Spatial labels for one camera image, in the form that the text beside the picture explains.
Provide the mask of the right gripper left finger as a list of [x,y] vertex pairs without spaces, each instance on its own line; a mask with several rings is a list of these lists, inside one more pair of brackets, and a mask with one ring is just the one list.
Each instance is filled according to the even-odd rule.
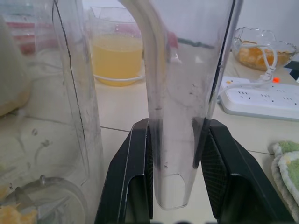
[[150,224],[153,159],[149,120],[135,123],[111,160],[94,224]]

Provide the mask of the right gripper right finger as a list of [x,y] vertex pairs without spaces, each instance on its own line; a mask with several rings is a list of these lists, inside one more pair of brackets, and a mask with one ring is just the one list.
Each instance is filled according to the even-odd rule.
[[219,121],[211,121],[202,172],[217,224],[295,224],[256,159]]

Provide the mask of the clear plastic blender jar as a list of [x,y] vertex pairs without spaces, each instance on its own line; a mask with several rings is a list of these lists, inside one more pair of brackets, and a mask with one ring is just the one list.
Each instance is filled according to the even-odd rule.
[[[118,0],[143,44],[153,199],[185,207],[243,0]],[[0,206],[37,224],[94,224],[107,172],[82,0],[0,0],[5,22],[53,25],[58,46],[22,54],[26,104],[0,116]]]

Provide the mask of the peeled orange segment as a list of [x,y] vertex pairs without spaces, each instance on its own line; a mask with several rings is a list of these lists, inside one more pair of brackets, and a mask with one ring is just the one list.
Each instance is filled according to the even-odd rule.
[[37,224],[37,210],[20,212],[16,206],[0,206],[0,224]]

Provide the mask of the heap of orange segments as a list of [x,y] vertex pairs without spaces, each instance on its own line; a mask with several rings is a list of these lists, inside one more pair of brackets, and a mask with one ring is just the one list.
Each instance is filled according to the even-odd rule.
[[[277,51],[278,60],[276,68],[287,65],[292,55],[293,53],[288,51]],[[240,47],[236,57],[237,60],[246,67],[261,71],[267,70],[263,52],[258,47]]]

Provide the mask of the cream blender base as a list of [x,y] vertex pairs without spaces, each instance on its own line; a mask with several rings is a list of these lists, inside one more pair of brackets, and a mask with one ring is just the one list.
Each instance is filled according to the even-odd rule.
[[30,89],[28,66],[0,15],[0,116],[23,107]]

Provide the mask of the green and white towel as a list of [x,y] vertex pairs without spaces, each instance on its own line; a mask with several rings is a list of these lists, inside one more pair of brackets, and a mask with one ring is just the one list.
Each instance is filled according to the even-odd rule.
[[271,146],[271,173],[293,219],[299,222],[299,143],[281,141]]

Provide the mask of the white power strip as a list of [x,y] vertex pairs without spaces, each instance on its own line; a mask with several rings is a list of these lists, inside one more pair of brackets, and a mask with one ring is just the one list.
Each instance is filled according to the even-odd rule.
[[240,86],[220,95],[228,114],[299,121],[299,86],[271,83],[263,86]]

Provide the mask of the small black device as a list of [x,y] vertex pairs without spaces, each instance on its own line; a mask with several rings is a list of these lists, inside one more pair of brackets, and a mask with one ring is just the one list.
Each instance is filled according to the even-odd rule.
[[284,68],[286,68],[291,77],[299,83],[299,61],[290,61]]

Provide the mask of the scalloped clear glass bowl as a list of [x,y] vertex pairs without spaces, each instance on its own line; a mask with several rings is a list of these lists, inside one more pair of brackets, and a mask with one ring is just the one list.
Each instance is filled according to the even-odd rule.
[[274,60],[272,49],[276,51],[291,52],[293,53],[292,58],[299,53],[299,48],[295,45],[284,41],[278,41],[271,31],[260,30],[258,28],[243,27],[235,31],[232,41],[232,53],[236,60],[236,55],[239,52],[240,47],[258,47],[262,52],[265,52],[269,65],[272,65]]

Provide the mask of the pink lidded container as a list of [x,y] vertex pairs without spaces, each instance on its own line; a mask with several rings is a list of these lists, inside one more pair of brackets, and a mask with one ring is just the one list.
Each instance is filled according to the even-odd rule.
[[33,54],[58,46],[53,25],[45,23],[6,22],[22,54]]

